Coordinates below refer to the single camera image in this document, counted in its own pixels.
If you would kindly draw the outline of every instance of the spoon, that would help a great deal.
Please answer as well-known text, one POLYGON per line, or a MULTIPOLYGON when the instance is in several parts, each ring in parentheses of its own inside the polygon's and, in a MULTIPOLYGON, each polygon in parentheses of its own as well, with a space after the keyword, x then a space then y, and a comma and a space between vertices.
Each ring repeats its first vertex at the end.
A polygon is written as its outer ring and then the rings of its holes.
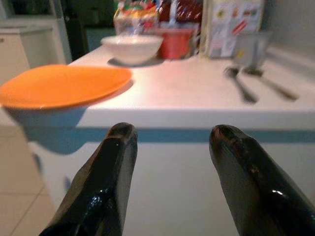
POLYGON ((255 95, 253 95, 251 92, 249 92, 237 79, 237 75, 239 73, 239 68, 236 67, 227 67, 224 70, 224 73, 226 76, 228 76, 229 78, 231 78, 234 83, 236 84, 237 88, 239 89, 239 91, 242 93, 242 98, 245 102, 248 103, 256 103, 258 101, 257 97, 255 95))
POLYGON ((263 72, 261 70, 253 69, 253 68, 245 68, 243 70, 244 73, 248 75, 255 76, 257 79, 259 79, 262 83, 273 89, 275 92, 277 92, 279 95, 281 95, 284 99, 289 100, 289 101, 296 101, 299 96, 286 90, 285 88, 282 88, 278 84, 267 80, 265 77, 262 76, 263 72))

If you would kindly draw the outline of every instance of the white cabinet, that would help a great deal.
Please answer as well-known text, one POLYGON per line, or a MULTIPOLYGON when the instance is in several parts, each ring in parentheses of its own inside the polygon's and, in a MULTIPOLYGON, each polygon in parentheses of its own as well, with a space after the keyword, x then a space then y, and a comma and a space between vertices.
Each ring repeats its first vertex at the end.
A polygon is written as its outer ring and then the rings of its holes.
POLYGON ((58 59, 51 29, 0 30, 0 86, 28 69, 53 63, 58 59))

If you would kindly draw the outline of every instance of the cabinet door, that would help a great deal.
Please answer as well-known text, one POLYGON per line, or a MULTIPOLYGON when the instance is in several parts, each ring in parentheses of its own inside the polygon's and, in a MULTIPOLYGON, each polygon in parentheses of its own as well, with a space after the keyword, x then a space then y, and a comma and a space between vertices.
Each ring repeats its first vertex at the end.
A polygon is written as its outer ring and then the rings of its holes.
POLYGON ((28 69, 20 36, 0 34, 0 86, 28 69))

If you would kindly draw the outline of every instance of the tiled floor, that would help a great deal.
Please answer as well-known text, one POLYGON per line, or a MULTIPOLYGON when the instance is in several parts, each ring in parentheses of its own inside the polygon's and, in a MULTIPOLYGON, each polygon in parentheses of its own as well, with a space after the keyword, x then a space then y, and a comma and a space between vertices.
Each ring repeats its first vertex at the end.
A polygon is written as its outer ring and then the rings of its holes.
POLYGON ((54 212, 23 133, 0 126, 0 236, 36 236, 54 212))

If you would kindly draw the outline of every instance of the metal container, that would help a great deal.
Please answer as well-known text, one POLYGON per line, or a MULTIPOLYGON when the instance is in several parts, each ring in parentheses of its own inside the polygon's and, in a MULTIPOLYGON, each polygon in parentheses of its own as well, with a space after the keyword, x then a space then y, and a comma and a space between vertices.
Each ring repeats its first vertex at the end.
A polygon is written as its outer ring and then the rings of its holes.
POLYGON ((234 63, 250 68, 262 66, 271 35, 270 32, 242 33, 238 35, 233 53, 234 63))

